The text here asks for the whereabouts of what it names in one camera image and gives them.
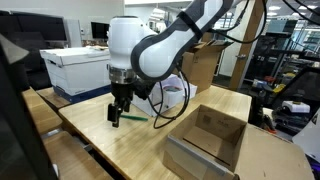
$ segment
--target computer monitor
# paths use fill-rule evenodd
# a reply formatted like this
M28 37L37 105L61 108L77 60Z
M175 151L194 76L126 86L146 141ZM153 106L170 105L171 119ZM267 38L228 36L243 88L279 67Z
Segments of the computer monitor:
M4 51L7 47L3 47L2 40L0 39L0 179L57 180L22 98L16 72L12 69L17 61L9 62Z
M22 32L40 32L45 41L67 41L62 17L24 12L12 14L18 18Z
M91 22L92 38L108 39L109 24Z

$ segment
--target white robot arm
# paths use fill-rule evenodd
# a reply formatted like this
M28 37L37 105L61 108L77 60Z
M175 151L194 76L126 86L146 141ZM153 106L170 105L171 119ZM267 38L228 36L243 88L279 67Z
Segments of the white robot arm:
M158 35L137 17L111 20L109 78L115 102L108 107L108 120L114 127L119 126L122 111L129 112L137 76L151 84L166 79L182 54L198 42L233 3L233 0L195 0Z

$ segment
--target box flap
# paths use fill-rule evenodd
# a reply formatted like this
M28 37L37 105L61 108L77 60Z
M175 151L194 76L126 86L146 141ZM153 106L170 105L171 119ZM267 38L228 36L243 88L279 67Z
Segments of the box flap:
M234 146L231 143L196 126L191 128L184 136L184 139L208 154L213 155L231 170L234 151Z
M245 180L311 180L311 167L295 144L247 125L235 173Z

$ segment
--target black cable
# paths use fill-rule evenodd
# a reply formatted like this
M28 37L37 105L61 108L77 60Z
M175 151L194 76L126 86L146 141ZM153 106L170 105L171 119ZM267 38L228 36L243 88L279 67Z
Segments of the black cable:
M309 21L309 22L311 22L311 23L313 23L313 24L316 24L316 25L320 26L319 23L317 23L317 22L315 22L315 21L307 18L307 17L304 16L303 14L301 14L298 10L296 10L294 7L292 7L286 0L282 0L282 1L283 1L292 11L298 13L299 16L302 17L304 20L307 20L307 21Z
M177 66L177 69L178 69L178 71L182 74L182 76L183 76L183 78L185 79L185 81L187 82L188 90L187 90L186 88L184 88L184 92L185 92L184 104L183 104L180 112L179 112L176 116L172 116L172 117L163 116L163 115L161 114L161 110L162 110L162 106L163 106L163 88L162 88L162 84L161 84L161 82L160 82L159 84L160 84L160 88L161 88L161 102L160 102L161 105L160 105L159 112L154 108L154 106L153 106L150 98L148 97L148 101L149 101L149 103L150 103L150 105L151 105L152 110L157 114L156 119L155 119L154 124L153 124L153 128L154 128L154 129L160 129L160 128L162 128L162 127L170 124L171 122L173 122L174 120L176 120L179 116L181 116L181 115L185 112L185 110L187 109L187 107L188 107L188 103L189 103L189 100L190 100L190 84L189 84L189 81L188 81L186 75L182 72L181 68L180 68L179 66ZM159 117L162 117L162 118L164 118L164 119L169 119L169 121L167 121L166 123L164 123L164 124L162 124L162 125L160 125L160 126L157 126L156 124L157 124L157 121L158 121L158 118L159 118Z
M226 38L228 38L228 39L231 39L231 40L233 40L233 41L235 41L235 42L237 42L237 43L241 43L241 44L251 44L251 43L253 43L253 42L256 41L257 39L259 39L259 37L262 35L262 33L263 33L263 31L264 31L264 28L265 28L265 26L266 26L266 23L267 23L267 5L266 5L266 1L265 1L265 0L262 0L262 3L263 3L263 11L264 11L264 13L263 13L263 14L264 14L264 20L263 20L262 28L261 28L258 36L255 37L254 39L252 39L252 40L250 40L250 41L240 41L240 40L235 39L235 38L233 38L233 37L231 37L231 36L228 36L228 35L226 35L226 34L223 34L222 32L220 32L220 31L218 31L218 30L211 29L211 30L209 30L209 31L214 32L214 33L217 33L217 34L220 34L220 35L222 35L222 36L224 36L224 37L226 37Z
M239 24L240 24L240 22L241 22L241 20L242 20L242 18L243 18L243 15L244 15L244 13L245 13L246 10L247 10L247 7L248 7L248 5L249 5L249 1L250 1L250 0L247 0L246 5L244 6L243 10L241 11L240 15L238 16L238 18L237 18L236 22L234 23L233 27L231 27L231 28L229 28L229 29L223 29L224 32L226 32L226 31L231 31L231 30L233 30L234 28L236 28L236 27L239 26Z
M299 0L295 0L298 4L300 4L301 6L307 8L310 12L312 12L313 14L316 14L318 16L320 16L320 13L318 13L317 11L314 11L313 9L309 8L307 5L303 4L301 1Z

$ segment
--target wooden tabletop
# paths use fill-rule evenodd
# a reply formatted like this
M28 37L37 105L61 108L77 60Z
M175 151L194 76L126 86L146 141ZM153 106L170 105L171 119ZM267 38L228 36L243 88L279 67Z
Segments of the wooden tabletop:
M59 132L43 141L51 162L58 166L60 180L112 179L67 132Z
M44 102L44 100L32 89L22 93L28 110L34 120L39 134L48 133L61 126L61 118Z
M60 109L71 104L69 101L56 94L52 87L38 90L37 93L46 101L51 103L56 109Z
M247 121L251 97L218 87L197 94L186 112L170 125L155 130L154 118L131 105L130 115L148 117L148 122L120 120L113 128L107 121L108 104L114 101L109 93L59 110L78 133L92 144L124 177L131 179L179 179L162 164L163 147L168 133L200 104ZM165 115L175 115L182 104Z

